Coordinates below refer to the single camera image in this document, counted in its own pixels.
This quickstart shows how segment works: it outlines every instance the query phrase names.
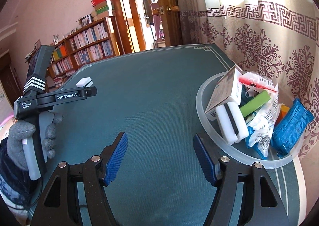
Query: plastic basin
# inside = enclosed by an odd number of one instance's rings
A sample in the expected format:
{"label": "plastic basin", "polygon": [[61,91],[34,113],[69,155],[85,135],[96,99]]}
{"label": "plastic basin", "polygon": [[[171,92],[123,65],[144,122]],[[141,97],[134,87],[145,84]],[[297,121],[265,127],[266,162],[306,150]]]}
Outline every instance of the plastic basin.
{"label": "plastic basin", "polygon": [[277,156],[277,152],[269,145],[268,157],[266,160],[260,158],[260,156],[251,148],[247,148],[245,140],[240,143],[227,145],[221,137],[221,132],[217,124],[217,120],[210,121],[207,119],[204,110],[206,109],[208,102],[212,96],[214,88],[218,80],[220,80],[227,72],[219,73],[207,79],[199,88],[196,96],[196,110],[202,126],[211,139],[220,147],[226,154],[239,162],[252,165],[254,162],[260,162],[266,169],[274,169],[282,167],[293,160],[296,157],[302,147],[304,140],[304,133],[301,135],[295,146],[292,148],[287,156],[282,158]]}

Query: red and white package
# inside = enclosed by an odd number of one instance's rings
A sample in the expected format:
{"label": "red and white package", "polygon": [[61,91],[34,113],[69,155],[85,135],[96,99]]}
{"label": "red and white package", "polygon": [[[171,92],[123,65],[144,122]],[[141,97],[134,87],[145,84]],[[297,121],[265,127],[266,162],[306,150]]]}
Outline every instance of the red and white package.
{"label": "red and white package", "polygon": [[277,93],[270,78],[261,76],[256,72],[246,72],[239,77],[239,82],[258,92],[269,90],[269,93]]}

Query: screen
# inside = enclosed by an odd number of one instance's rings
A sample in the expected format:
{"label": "screen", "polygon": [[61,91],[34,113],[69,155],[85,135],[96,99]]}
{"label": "screen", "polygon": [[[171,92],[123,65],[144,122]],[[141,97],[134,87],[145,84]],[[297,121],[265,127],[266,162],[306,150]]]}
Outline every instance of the screen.
{"label": "screen", "polygon": [[30,64],[29,64],[29,69],[28,69],[28,74],[27,74],[27,81],[30,79],[30,77],[32,76],[33,72],[34,72],[34,67],[35,67],[35,63],[38,59],[38,54],[39,54],[39,50],[33,55],[33,57],[30,60]]}

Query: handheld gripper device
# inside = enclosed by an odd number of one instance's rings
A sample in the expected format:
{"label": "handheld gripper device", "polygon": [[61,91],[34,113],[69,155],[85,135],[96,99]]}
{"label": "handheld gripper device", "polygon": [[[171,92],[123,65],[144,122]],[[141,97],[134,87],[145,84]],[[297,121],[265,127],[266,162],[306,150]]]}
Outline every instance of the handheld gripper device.
{"label": "handheld gripper device", "polygon": [[47,154],[42,148],[47,126],[52,123],[54,114],[49,112],[54,105],[84,100],[97,94],[96,87],[87,86],[44,93],[46,72],[50,65],[53,46],[42,45],[33,55],[23,89],[23,96],[14,102],[14,118],[34,124],[36,131],[31,138],[22,141],[31,180],[36,180],[47,172]]}

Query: blue gripper pad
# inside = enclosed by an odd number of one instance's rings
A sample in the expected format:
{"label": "blue gripper pad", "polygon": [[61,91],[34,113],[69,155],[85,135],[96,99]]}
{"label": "blue gripper pad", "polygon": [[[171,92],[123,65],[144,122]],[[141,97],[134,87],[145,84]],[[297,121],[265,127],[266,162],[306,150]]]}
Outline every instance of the blue gripper pad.
{"label": "blue gripper pad", "polygon": [[120,169],[122,160],[126,153],[127,145],[128,138],[127,135],[124,133],[106,165],[106,174],[104,177],[104,182],[107,186],[115,180],[117,172]]}
{"label": "blue gripper pad", "polygon": [[217,182],[215,166],[197,134],[194,136],[193,146],[206,180],[214,186]]}

